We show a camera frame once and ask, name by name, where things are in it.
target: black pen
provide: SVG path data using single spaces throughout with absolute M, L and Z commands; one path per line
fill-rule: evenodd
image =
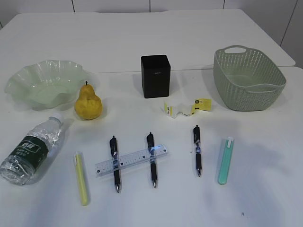
M 200 128 L 198 125 L 194 128 L 194 143 L 196 145 L 196 169 L 198 176 L 201 176 L 202 173 L 202 156 L 201 156 L 201 148 L 200 148 Z
M 147 136 L 147 146 L 148 146 L 148 151 L 151 154 L 151 181 L 153 184 L 153 187 L 156 188 L 157 187 L 157 166 L 156 166 L 156 158 L 155 158 L 155 150 L 153 149 L 153 147 L 155 146 L 154 141 L 153 141 L 153 135 L 150 132 L 150 134 Z
M 117 147 L 117 139 L 115 136 L 112 137 L 112 139 L 109 142 L 110 144 L 110 150 L 113 157 L 113 168 L 117 169 L 120 167 L 119 165 L 119 155 L 118 155 L 118 147 Z M 121 191 L 121 180 L 120 180 L 120 170 L 114 170 L 114 178 L 115 178 L 115 186 L 117 193 Z

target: yellow tag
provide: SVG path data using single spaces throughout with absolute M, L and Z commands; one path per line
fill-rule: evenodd
M 196 110 L 206 110 L 211 111 L 212 109 L 212 100 L 206 98 L 200 98 L 195 100 L 193 105 L 183 105 L 179 104 L 178 106 L 169 106 L 164 103 L 164 112 L 167 116 L 176 118 L 179 114 L 189 117 L 195 113 Z
M 200 98 L 195 100 L 195 110 L 212 110 L 212 100 L 207 98 Z

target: ruler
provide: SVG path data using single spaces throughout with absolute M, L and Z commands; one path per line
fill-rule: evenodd
M 125 169 L 143 162 L 148 162 L 152 158 L 159 158 L 169 153 L 164 145 L 158 145 L 152 147 L 151 149 L 154 150 L 154 156 L 151 156 L 148 149 L 140 150 L 128 155 L 121 156 L 119 158 L 120 166 L 119 168 L 115 168 L 115 170 Z M 114 171 L 113 160 L 108 160 L 95 164 L 95 169 L 97 176 L 104 176 L 106 174 L 110 174 Z

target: yellow pear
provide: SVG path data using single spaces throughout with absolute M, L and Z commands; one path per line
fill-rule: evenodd
M 79 98 L 75 103 L 75 111 L 77 115 L 86 120 L 97 118 L 102 113 L 101 99 L 96 96 L 94 88 L 85 82 L 79 94 Z

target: plastic water bottle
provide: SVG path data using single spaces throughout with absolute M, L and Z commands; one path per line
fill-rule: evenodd
M 25 184 L 59 140 L 63 120 L 55 113 L 33 128 L 0 165 L 0 175 L 13 184 Z

